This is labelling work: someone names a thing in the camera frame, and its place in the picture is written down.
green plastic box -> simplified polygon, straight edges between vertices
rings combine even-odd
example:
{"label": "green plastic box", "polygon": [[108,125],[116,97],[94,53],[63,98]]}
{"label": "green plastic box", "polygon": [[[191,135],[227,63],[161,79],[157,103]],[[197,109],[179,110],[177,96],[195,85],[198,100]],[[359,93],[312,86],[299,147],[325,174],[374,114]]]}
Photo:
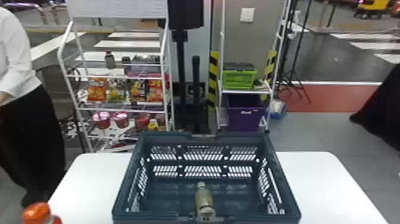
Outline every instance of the green plastic box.
{"label": "green plastic box", "polygon": [[224,63],[224,89],[251,90],[257,70],[250,63]]}

black pants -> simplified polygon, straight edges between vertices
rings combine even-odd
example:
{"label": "black pants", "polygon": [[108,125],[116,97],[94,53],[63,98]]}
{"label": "black pants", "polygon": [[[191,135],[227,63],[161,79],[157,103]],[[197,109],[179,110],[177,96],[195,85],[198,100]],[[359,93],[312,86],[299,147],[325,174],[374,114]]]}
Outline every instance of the black pants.
{"label": "black pants", "polygon": [[62,179],[64,140],[43,86],[0,107],[0,166],[28,194],[51,194]]}

pink cup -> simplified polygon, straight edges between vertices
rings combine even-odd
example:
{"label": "pink cup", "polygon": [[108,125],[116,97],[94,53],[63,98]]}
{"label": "pink cup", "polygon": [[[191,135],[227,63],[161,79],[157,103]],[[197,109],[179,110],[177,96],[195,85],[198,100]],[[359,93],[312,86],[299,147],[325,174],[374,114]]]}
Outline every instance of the pink cup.
{"label": "pink cup", "polygon": [[107,129],[111,125],[109,112],[96,112],[92,119],[99,129]]}
{"label": "pink cup", "polygon": [[112,119],[115,121],[119,128],[125,128],[129,125],[128,114],[126,112],[116,112],[112,115]]}

yellow and black striped tape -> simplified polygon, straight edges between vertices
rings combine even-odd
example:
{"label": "yellow and black striped tape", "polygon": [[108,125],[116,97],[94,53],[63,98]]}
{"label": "yellow and black striped tape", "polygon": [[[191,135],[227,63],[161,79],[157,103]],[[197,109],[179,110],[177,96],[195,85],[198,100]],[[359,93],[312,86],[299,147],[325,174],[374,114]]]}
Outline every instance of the yellow and black striped tape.
{"label": "yellow and black striped tape", "polygon": [[[267,62],[264,70],[264,77],[267,79],[267,82],[271,87],[272,87],[272,78],[275,68],[275,57],[276,57],[276,51],[268,52]],[[267,97],[268,95],[261,95],[261,100],[264,101],[267,99]]]}
{"label": "yellow and black striped tape", "polygon": [[210,79],[208,81],[208,111],[215,111],[215,104],[217,103],[218,96],[218,61],[220,53],[218,51],[211,51],[210,53]]}

bottle cap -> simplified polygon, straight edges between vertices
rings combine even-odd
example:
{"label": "bottle cap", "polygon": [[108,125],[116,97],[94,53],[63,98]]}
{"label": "bottle cap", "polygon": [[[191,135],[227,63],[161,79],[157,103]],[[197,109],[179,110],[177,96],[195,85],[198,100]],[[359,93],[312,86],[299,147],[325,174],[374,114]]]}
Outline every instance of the bottle cap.
{"label": "bottle cap", "polygon": [[22,215],[24,224],[37,224],[40,221],[49,219],[50,207],[47,203],[34,203],[24,210]]}
{"label": "bottle cap", "polygon": [[205,183],[204,182],[198,182],[197,183],[197,188],[205,188]]}

